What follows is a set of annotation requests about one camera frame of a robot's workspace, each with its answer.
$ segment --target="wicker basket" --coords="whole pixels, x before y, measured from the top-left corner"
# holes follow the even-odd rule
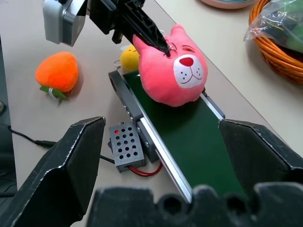
[[[249,24],[259,15],[270,0],[259,0],[250,12]],[[303,63],[290,57],[265,37],[255,38],[265,62],[279,75],[303,85]]]

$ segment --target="table surface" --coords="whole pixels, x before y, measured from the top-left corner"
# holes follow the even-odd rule
[[[160,30],[169,33],[175,22],[154,0],[146,1],[143,9]],[[129,118],[110,85],[108,73],[115,70],[114,61],[119,59],[120,48],[128,42],[113,44],[111,36],[99,31],[88,17],[74,47],[48,42],[40,0],[11,0],[0,4],[0,31],[12,128],[37,140],[58,141],[71,124],[105,116],[107,125],[101,154],[112,157],[107,147],[108,127],[128,122]],[[39,90],[35,70],[45,58],[60,51],[69,51],[76,56],[80,79],[73,96],[57,104]],[[220,50],[214,49],[214,52],[219,54]],[[207,63],[206,91],[226,117],[263,124],[272,130],[226,77],[209,60]],[[18,135],[13,135],[13,144],[20,188],[46,150]],[[157,165],[148,164],[143,169],[152,170]],[[114,165],[100,160],[95,188],[119,185],[150,188],[155,200],[163,194],[178,193],[165,170],[151,178],[140,178],[129,171],[120,174]],[[86,218],[73,226],[84,226]]]
[[[303,87],[274,73],[253,41],[243,42],[251,7],[220,10],[200,0],[156,1],[184,26],[189,37],[279,136],[303,156]]]

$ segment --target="red wire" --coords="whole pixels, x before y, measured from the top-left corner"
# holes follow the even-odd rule
[[[148,176],[154,176],[154,175],[156,175],[158,172],[160,172],[160,170],[162,169],[162,167],[163,167],[163,164],[160,162],[160,165],[159,165],[158,169],[156,171],[152,172],[152,173],[143,172],[143,171],[141,171],[141,170],[139,170],[139,169],[137,169],[137,168],[135,168],[133,166],[129,166],[129,169],[133,173],[135,173],[135,174],[137,174],[139,176],[148,177]]]

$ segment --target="gray control box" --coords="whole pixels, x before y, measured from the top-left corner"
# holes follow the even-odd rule
[[[145,166],[144,154],[136,127],[126,123],[109,128],[115,166],[119,172],[128,170],[127,166]]]

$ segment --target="pink plush toy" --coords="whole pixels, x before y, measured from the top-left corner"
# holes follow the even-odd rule
[[[181,25],[175,25],[165,39],[172,48],[170,57],[133,37],[142,86],[154,101],[173,107],[196,101],[207,78],[205,58]]]

